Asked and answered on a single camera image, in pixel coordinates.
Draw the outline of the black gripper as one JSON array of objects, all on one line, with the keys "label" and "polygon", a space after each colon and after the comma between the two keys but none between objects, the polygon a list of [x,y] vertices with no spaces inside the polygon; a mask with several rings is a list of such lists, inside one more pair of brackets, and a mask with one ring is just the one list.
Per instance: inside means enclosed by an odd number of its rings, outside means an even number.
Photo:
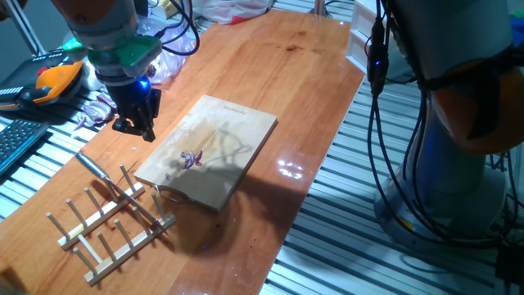
[{"label": "black gripper", "polygon": [[124,134],[137,135],[136,128],[127,119],[132,122],[141,120],[142,138],[147,142],[153,142],[156,139],[153,131],[154,119],[158,116],[161,91],[152,88],[146,75],[127,84],[107,85],[106,88],[121,116],[114,121],[112,129]]}]

